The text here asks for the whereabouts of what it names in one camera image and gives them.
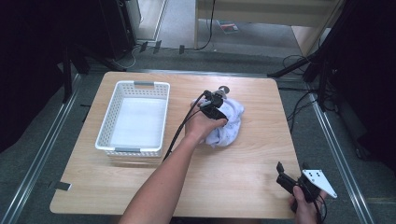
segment light wood surface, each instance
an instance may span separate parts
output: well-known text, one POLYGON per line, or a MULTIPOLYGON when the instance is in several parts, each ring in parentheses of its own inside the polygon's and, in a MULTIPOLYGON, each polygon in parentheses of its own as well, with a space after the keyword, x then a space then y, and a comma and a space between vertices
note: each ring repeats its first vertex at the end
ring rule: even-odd
POLYGON ((116 164, 94 146, 119 80, 170 84, 163 154, 191 100, 204 90, 228 86, 231 90, 228 97, 245 106, 240 133, 231 145, 217 148, 200 145, 195 150, 176 217, 293 217, 287 200, 290 195, 276 183, 276 164, 281 161, 293 178, 300 171, 272 79, 115 72, 105 74, 65 168, 61 181, 73 186, 69 191, 56 191, 50 205, 52 212, 121 215, 154 171, 153 167, 116 164))
MULTIPOLYGON (((214 20, 247 21, 293 26, 302 54, 306 56, 329 27, 343 0, 217 0, 214 20)), ((211 17, 213 0, 196 0, 195 42, 198 20, 211 17)))

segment crumpled fabric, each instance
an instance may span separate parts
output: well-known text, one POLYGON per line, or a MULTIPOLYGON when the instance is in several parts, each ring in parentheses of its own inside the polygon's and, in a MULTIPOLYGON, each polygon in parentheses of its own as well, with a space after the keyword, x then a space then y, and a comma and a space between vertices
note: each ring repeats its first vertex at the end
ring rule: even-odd
POLYGON ((241 117, 245 108, 234 99, 227 98, 223 101, 219 111, 227 117, 228 122, 223 127, 213 130, 205 139, 205 143, 213 148, 227 147, 236 139, 239 128, 241 127, 241 117))

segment basket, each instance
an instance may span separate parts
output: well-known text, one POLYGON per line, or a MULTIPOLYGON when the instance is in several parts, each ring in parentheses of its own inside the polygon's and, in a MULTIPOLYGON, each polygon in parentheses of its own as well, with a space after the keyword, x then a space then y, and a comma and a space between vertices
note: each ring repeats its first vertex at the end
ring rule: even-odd
POLYGON ((161 157, 169 83, 119 81, 95 142, 112 157, 161 157))

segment forearm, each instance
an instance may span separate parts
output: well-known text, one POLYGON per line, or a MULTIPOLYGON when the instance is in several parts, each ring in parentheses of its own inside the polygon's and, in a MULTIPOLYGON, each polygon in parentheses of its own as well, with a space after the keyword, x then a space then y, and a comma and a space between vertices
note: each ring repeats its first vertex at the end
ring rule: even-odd
POLYGON ((169 223, 198 142, 184 137, 131 200, 120 223, 169 223))

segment hand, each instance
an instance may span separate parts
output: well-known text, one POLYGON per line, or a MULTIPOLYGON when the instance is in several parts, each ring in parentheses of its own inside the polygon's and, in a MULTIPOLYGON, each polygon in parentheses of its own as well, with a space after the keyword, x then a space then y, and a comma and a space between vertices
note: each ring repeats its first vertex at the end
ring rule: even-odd
POLYGON ((201 143, 214 129, 227 123, 227 119, 209 119, 199 111, 199 104, 191 111, 192 117, 187 121, 185 131, 185 137, 193 139, 196 143, 201 143))
MULTIPOLYGON (((294 200, 297 201, 298 207, 295 216, 296 224, 316 224, 317 223, 317 209, 314 203, 307 203, 304 197, 303 190, 294 186, 293 188, 294 197, 289 198, 289 205, 291 206, 294 203, 294 200)), ((319 194, 323 200, 326 198, 326 192, 321 191, 319 194)), ((322 199, 318 197, 317 199, 318 208, 322 206, 322 199)))

